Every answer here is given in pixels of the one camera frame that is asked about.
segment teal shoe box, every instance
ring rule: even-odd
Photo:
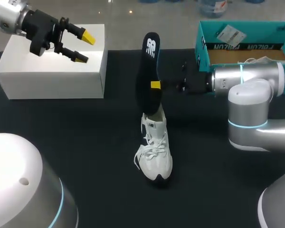
[[[246,34],[236,47],[217,38],[227,25]],[[200,21],[195,46],[199,71],[211,72],[216,67],[263,56],[285,61],[285,22]]]

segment white sneaker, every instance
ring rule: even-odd
[[[166,180],[172,171],[172,157],[169,149],[169,140],[165,113],[160,106],[156,120],[150,120],[146,114],[142,115],[142,145],[134,157],[134,163],[144,175],[152,181]]]

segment black table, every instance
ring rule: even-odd
[[[285,173],[285,155],[229,145],[226,98],[167,93],[173,172],[167,189],[133,163],[141,114],[134,82],[140,51],[110,51],[105,99],[9,101],[0,87],[0,133],[31,141],[73,194],[79,228],[258,228],[262,191]],[[163,50],[161,78],[181,75],[194,50]],[[270,117],[285,118],[285,96]]]

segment water bottle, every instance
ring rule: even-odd
[[[227,0],[199,0],[199,9],[209,18],[219,18],[227,10]]]

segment gray floor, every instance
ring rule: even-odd
[[[35,9],[60,18],[69,17],[74,24],[105,24],[109,50],[140,49],[144,35],[150,31],[161,37],[163,49],[195,46],[201,16],[195,0],[145,4],[138,0],[30,0]],[[219,20],[284,20],[285,0],[265,0],[250,4],[233,0]],[[8,37],[0,34],[0,50]]]

